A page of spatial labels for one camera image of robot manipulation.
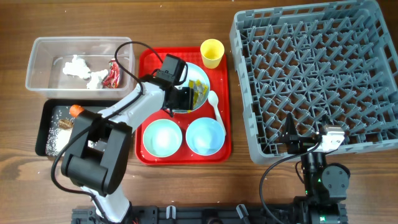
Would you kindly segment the yellow silver foil wrapper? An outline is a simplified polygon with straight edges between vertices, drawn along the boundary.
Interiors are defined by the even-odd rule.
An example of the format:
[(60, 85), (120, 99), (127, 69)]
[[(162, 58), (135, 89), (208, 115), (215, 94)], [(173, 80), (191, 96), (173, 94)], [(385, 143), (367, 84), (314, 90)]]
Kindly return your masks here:
[(200, 80), (190, 80), (188, 86), (193, 89), (193, 109), (188, 110), (188, 113), (199, 109), (206, 101), (206, 94), (208, 93), (208, 85), (202, 83)]

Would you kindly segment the green bowl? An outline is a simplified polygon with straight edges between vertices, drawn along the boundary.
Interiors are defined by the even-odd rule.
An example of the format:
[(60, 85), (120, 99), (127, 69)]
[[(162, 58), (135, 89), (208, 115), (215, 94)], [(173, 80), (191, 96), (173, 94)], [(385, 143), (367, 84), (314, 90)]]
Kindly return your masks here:
[(174, 155), (180, 149), (182, 140), (180, 127), (169, 119), (158, 119), (151, 122), (143, 134), (146, 151), (159, 158)]

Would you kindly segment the yellow plastic cup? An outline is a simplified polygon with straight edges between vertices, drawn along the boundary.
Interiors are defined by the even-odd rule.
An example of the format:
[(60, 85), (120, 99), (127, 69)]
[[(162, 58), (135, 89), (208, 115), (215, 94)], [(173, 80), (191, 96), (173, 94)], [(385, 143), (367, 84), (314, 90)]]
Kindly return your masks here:
[(203, 64), (206, 68), (216, 68), (224, 55), (224, 45), (217, 39), (205, 40), (200, 46)]

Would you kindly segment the red snack wrapper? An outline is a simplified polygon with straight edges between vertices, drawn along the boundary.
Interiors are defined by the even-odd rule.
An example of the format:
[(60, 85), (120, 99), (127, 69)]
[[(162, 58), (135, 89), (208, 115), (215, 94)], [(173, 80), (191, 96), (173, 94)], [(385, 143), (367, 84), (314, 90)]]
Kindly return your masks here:
[(115, 58), (109, 61), (109, 72), (104, 77), (102, 85), (105, 88), (118, 88), (120, 82), (120, 67)]

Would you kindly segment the white tissue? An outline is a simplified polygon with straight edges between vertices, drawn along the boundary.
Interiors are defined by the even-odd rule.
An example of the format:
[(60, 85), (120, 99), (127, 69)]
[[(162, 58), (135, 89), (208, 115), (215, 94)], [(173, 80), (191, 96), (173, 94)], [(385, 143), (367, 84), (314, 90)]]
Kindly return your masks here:
[(65, 75), (76, 76), (81, 79), (89, 79), (91, 77), (91, 70), (87, 66), (84, 59), (81, 57), (74, 55), (71, 62), (67, 62), (62, 69), (62, 72)]
[(98, 72), (91, 72), (90, 73), (90, 80), (86, 84), (87, 89), (89, 90), (97, 90), (103, 88), (103, 80), (108, 75), (108, 70), (104, 69)]

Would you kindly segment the orange carrot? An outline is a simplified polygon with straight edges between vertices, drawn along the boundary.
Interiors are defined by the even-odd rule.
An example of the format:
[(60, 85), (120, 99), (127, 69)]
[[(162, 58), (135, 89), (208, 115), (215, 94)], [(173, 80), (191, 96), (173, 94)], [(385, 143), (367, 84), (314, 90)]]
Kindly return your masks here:
[(72, 105), (70, 107), (69, 113), (71, 114), (72, 117), (77, 118), (78, 115), (83, 112), (85, 109), (84, 107), (80, 105)]

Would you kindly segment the brown food lump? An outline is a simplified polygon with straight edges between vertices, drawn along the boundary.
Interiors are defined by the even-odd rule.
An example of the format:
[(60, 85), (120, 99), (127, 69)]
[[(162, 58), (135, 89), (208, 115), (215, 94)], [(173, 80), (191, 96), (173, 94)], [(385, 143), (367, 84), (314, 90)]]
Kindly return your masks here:
[(64, 130), (72, 129), (74, 126), (74, 123), (70, 121), (69, 119), (60, 119), (58, 121), (58, 127)]

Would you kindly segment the white rice pile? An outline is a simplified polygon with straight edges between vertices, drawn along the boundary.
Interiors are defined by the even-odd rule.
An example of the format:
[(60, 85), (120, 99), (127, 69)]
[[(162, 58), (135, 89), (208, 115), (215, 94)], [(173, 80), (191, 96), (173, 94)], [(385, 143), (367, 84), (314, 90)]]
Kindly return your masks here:
[(60, 119), (69, 119), (74, 123), (75, 118), (69, 113), (70, 106), (55, 106), (52, 110), (49, 123), (49, 133), (45, 145), (46, 156), (57, 156), (69, 142), (72, 129), (64, 130), (58, 127)]

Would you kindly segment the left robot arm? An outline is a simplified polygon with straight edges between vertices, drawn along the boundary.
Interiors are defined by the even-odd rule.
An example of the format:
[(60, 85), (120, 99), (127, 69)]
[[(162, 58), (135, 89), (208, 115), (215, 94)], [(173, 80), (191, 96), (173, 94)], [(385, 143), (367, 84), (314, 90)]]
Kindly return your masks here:
[(79, 186), (78, 194), (89, 196), (96, 209), (91, 222), (132, 223), (132, 205), (121, 181), (127, 167), (133, 132), (161, 109), (193, 108), (193, 90), (181, 88), (188, 70), (155, 70), (137, 81), (135, 89), (109, 108), (92, 112), (73, 105), (74, 127), (69, 142), (55, 163)]

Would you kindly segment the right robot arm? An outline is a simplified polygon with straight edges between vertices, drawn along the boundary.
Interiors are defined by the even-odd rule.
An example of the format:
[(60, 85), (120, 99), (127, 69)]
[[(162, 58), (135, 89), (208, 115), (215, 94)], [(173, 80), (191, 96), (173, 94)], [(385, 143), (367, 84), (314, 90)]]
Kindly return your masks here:
[(288, 217), (289, 223), (348, 223), (346, 199), (350, 171), (339, 163), (327, 163), (326, 155), (337, 150), (345, 132), (324, 118), (322, 130), (312, 137), (298, 135), (289, 113), (279, 141), (288, 153), (300, 157), (305, 196), (295, 197)]

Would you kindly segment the grey dishwasher rack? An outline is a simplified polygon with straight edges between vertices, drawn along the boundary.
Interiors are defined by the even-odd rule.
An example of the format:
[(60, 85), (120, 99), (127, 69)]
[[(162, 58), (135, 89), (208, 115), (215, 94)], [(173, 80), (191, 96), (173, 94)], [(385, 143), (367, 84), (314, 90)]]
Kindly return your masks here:
[(340, 154), (397, 147), (397, 51), (376, 1), (239, 11), (229, 39), (254, 163), (287, 155), (288, 114), (301, 136), (328, 117)]

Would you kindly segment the white plastic spoon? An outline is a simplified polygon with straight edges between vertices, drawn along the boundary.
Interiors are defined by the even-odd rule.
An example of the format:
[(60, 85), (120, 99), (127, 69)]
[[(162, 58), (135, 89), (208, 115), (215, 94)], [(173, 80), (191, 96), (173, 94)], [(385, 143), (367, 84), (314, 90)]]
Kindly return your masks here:
[(218, 103), (219, 103), (218, 95), (213, 90), (209, 91), (208, 102), (213, 107), (214, 112), (215, 112), (215, 118), (216, 118), (217, 122), (220, 124), (220, 126), (223, 128), (224, 135), (226, 135), (226, 129), (225, 129), (223, 120), (221, 118), (220, 111), (218, 109)]

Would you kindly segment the red plastic tray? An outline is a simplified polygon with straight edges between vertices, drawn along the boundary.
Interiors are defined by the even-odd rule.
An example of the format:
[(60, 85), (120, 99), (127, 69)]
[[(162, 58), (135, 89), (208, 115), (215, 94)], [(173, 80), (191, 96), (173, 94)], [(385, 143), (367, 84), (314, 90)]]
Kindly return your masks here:
[(176, 166), (190, 164), (216, 164), (224, 162), (229, 158), (232, 152), (231, 143), (231, 120), (229, 107), (229, 83), (228, 83), (228, 64), (226, 56), (223, 56), (220, 64), (215, 69), (206, 68), (201, 59), (199, 47), (156, 47), (154, 49), (162, 58), (167, 54), (174, 55), (186, 62), (193, 63), (204, 70), (210, 80), (210, 89), (218, 95), (218, 109), (221, 114), (224, 126), (226, 128), (226, 138), (223, 147), (213, 155), (201, 156), (189, 149), (186, 141), (182, 141), (180, 149), (173, 155), (166, 158), (159, 158), (151, 155), (143, 143), (143, 134), (152, 122), (158, 119), (169, 119), (175, 122), (182, 133), (185, 133), (189, 124), (201, 117), (214, 118), (215, 113), (213, 107), (206, 101), (199, 109), (191, 113), (181, 114), (174, 113), (170, 117), (165, 111), (158, 111), (148, 117), (135, 132), (135, 154), (138, 160), (148, 166)]

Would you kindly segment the black plastic tray bin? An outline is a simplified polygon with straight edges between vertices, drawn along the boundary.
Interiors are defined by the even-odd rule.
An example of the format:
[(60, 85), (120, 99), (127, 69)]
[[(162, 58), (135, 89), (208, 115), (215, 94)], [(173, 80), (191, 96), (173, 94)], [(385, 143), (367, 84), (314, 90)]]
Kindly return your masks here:
[(45, 155), (45, 145), (49, 133), (49, 123), (55, 106), (80, 105), (84, 107), (74, 120), (74, 126), (69, 142), (54, 156), (63, 157), (63, 164), (69, 162), (99, 162), (109, 165), (118, 161), (126, 162), (129, 154), (132, 128), (126, 123), (112, 122), (100, 111), (113, 106), (111, 101), (51, 99), (43, 108), (39, 133), (35, 146), (36, 154)]

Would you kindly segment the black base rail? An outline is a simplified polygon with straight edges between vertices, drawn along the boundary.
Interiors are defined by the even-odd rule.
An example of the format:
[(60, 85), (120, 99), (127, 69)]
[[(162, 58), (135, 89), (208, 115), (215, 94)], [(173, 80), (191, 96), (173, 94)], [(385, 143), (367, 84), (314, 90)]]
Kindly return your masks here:
[[(282, 223), (339, 223), (347, 224), (348, 216), (343, 204), (330, 207), (304, 205), (271, 205), (273, 216)], [(262, 207), (168, 207), (133, 206), (127, 211), (122, 223), (168, 224), (168, 223), (275, 223)]]

